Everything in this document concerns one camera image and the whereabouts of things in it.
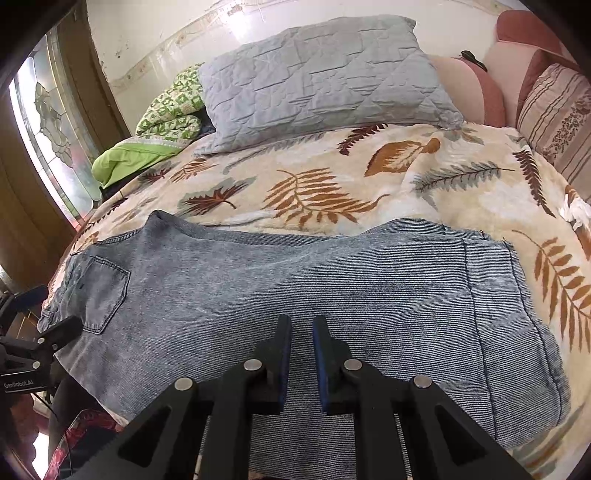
pillow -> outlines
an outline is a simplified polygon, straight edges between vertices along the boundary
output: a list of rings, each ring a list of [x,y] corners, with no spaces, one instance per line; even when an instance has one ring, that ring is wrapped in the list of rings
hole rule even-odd
[[[496,36],[499,40],[543,48],[574,61],[550,27],[528,10],[507,10],[499,15],[496,20]]]
[[[517,128],[588,202],[591,199],[591,85],[551,65],[525,100]]]
[[[516,126],[525,98],[538,77],[553,63],[579,68],[560,55],[521,43],[498,41],[486,53],[484,64],[503,92],[508,126]]]
[[[207,152],[375,123],[459,128],[415,21],[341,17],[289,28],[199,69],[217,132]]]
[[[503,92],[487,72],[464,59],[429,55],[429,60],[466,122],[506,126]]]

lime green cloth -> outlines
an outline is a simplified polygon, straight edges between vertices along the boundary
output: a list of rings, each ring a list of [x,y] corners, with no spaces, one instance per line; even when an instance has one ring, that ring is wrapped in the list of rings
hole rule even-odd
[[[103,188],[175,156],[199,135],[201,120],[191,113],[203,108],[200,65],[183,70],[154,99],[135,129],[136,137],[119,142],[95,160],[92,176]]]
[[[133,172],[174,157],[188,145],[158,138],[131,137],[100,155],[92,164],[92,176],[103,188]]]

pink pillow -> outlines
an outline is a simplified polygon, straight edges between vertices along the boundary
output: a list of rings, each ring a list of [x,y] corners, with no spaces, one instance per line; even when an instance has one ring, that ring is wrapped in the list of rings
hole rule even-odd
[[[574,61],[574,58],[542,20],[527,10],[507,10],[496,20],[499,40],[533,45]]]
[[[503,94],[478,65],[464,59],[429,55],[439,80],[466,122],[506,126]]]
[[[484,64],[501,89],[505,102],[506,125],[516,126],[523,103],[535,81],[553,63],[579,71],[576,63],[532,45],[498,41],[489,49]]]

window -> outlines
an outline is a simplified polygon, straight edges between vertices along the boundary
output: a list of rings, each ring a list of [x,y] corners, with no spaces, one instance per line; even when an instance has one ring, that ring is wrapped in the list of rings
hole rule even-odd
[[[73,102],[54,31],[44,36],[10,85],[12,110],[31,161],[70,223],[80,229],[98,206],[98,156]]]

jeans back pocket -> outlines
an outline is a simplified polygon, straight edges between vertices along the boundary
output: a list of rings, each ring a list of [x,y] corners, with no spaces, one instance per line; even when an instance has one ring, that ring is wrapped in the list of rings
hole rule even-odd
[[[59,310],[79,316],[84,330],[102,333],[127,295],[130,272],[106,258],[77,255]]]

